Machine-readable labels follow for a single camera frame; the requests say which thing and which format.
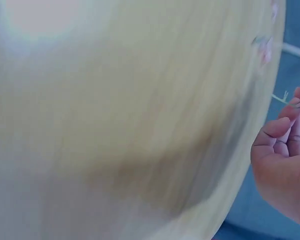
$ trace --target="fingertip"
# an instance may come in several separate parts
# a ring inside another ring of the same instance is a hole
[[[300,86],[298,86],[295,90],[294,90],[294,97],[300,99]]]

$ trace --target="skin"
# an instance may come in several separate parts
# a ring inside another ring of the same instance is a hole
[[[300,87],[277,120],[261,128],[251,148],[251,164],[261,196],[300,224]]]

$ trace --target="blue fabric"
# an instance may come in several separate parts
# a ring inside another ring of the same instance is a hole
[[[300,0],[287,0],[286,3],[284,41],[300,47]],[[289,100],[297,86],[300,86],[300,58],[283,53],[274,94],[283,98],[285,91],[288,91]],[[283,106],[283,103],[272,99],[267,121],[276,119]],[[220,240],[300,240],[300,226],[262,200],[250,168],[226,223],[216,237]]]

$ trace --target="finger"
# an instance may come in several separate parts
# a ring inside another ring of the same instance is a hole
[[[258,161],[274,154],[274,145],[277,138],[283,136],[289,128],[290,120],[288,117],[269,121],[262,127],[251,148],[251,161]]]
[[[293,96],[294,96],[295,98],[300,99],[300,87],[299,87],[299,86],[294,90]]]
[[[290,157],[300,155],[300,114],[291,127],[287,147]]]
[[[296,108],[295,106],[292,106],[292,105],[299,106],[300,99],[297,97],[294,97],[289,102],[289,104],[291,104],[291,105],[287,105],[281,110],[281,112],[279,114],[279,118],[288,117],[290,119],[290,127],[292,127],[300,113],[300,108]],[[289,157],[289,149],[287,146],[287,141],[289,138],[290,131],[291,131],[291,128],[289,128],[288,131],[282,137],[278,137],[276,143],[273,146],[274,152],[281,154],[284,157]]]

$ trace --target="white rod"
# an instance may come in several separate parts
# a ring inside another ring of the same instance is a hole
[[[299,47],[290,45],[288,43],[283,43],[282,44],[282,51],[286,52],[286,53],[289,53],[289,54],[292,54],[292,55],[295,55],[295,56],[300,58],[300,48]]]

